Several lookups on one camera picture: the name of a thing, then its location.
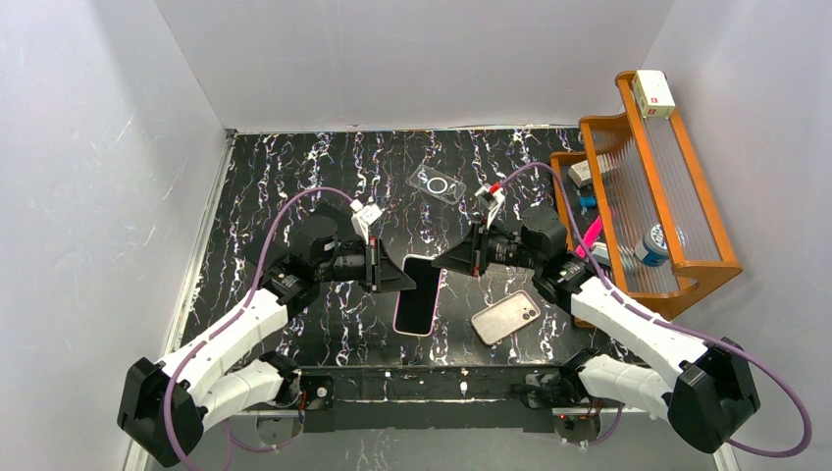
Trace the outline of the beige phone case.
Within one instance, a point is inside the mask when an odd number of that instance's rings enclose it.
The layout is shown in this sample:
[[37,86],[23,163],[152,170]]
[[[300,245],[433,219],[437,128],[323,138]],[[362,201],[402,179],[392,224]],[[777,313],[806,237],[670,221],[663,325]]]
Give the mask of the beige phone case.
[[541,309],[534,299],[526,291],[518,290],[474,314],[471,325],[483,343],[494,345],[531,324],[540,315]]

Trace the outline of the light blue eraser block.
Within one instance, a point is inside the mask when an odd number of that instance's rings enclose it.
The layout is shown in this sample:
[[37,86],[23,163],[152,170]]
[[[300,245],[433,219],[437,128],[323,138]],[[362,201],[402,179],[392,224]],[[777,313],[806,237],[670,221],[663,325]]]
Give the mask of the light blue eraser block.
[[596,241],[591,246],[591,254],[604,267],[611,267],[609,251],[605,242]]

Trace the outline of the orange wooden shelf rack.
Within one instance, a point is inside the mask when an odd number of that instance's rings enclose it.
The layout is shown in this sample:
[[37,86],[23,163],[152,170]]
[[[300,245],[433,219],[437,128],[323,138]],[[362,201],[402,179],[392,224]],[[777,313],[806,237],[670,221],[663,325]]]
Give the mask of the orange wooden shelf rack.
[[[568,167],[589,162],[613,282],[672,320],[743,267],[680,111],[669,119],[643,119],[631,89],[634,74],[615,79],[622,113],[583,118],[583,150],[553,152],[549,161],[564,184],[572,182]],[[655,224],[664,230],[669,260],[649,267],[635,257],[634,246]]]

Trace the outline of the clear magsafe phone case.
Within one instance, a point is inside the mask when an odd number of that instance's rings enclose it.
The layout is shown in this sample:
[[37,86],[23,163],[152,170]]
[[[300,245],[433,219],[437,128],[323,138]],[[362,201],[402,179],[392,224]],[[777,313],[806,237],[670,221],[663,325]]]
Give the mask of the clear magsafe phone case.
[[458,204],[467,185],[426,165],[420,165],[406,180],[415,189],[446,204]]

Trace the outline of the grey white small box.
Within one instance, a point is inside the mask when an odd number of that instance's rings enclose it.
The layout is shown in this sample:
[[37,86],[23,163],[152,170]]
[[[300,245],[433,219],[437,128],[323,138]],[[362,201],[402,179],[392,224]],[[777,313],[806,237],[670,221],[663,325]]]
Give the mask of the grey white small box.
[[567,171],[568,176],[577,187],[585,187],[592,183],[592,172],[587,160],[573,164]]

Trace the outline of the white box with red label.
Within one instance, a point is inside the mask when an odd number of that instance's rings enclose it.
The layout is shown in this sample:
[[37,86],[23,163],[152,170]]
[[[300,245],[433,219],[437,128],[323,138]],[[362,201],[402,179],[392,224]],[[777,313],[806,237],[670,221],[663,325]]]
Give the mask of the white box with red label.
[[631,89],[643,119],[671,117],[675,101],[663,71],[636,70]]

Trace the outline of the blue white tape roll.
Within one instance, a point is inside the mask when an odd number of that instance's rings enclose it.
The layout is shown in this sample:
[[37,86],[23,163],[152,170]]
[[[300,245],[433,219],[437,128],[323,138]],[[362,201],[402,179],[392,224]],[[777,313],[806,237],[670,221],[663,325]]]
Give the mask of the blue white tape roll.
[[661,224],[650,227],[634,246],[635,257],[644,265],[659,267],[669,260],[669,251]]

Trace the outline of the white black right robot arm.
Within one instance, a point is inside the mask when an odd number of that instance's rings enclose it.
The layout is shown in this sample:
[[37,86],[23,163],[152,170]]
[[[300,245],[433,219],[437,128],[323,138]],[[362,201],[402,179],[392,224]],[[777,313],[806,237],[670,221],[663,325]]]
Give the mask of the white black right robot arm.
[[580,352],[560,367],[561,389],[609,398],[665,420],[693,448],[717,451],[760,409],[749,362],[729,340],[702,340],[661,326],[661,317],[627,296],[567,246],[556,211],[526,210],[517,232],[485,220],[434,264],[478,277],[492,264],[530,269],[545,301],[587,321],[640,358],[629,364]]

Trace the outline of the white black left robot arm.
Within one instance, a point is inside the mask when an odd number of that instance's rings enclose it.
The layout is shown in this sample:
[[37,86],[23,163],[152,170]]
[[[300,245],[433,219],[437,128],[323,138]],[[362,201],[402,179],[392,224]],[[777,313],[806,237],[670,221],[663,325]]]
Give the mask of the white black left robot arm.
[[341,238],[338,224],[312,216],[290,234],[288,246],[261,237],[254,292],[191,342],[165,357],[145,357],[126,374],[116,423],[159,464],[183,463],[203,434],[253,405],[299,403],[302,370],[282,354],[265,352],[235,364],[282,330],[325,284],[356,282],[366,292],[412,290],[417,284],[390,259],[384,243],[355,222]]

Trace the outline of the pink highlighter marker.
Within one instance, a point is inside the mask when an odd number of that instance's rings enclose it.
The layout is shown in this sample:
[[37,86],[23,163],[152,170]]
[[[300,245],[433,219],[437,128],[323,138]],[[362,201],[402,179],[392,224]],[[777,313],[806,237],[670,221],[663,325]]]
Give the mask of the pink highlighter marker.
[[[598,238],[600,237],[602,232],[603,232],[602,219],[601,219],[601,217],[596,217],[593,220],[593,222],[589,225],[586,232],[584,233],[584,235],[582,237],[582,242],[586,246],[591,247],[595,242],[598,241]],[[587,255],[587,251],[581,245],[578,245],[576,247],[576,253],[581,258],[585,258],[586,255]]]

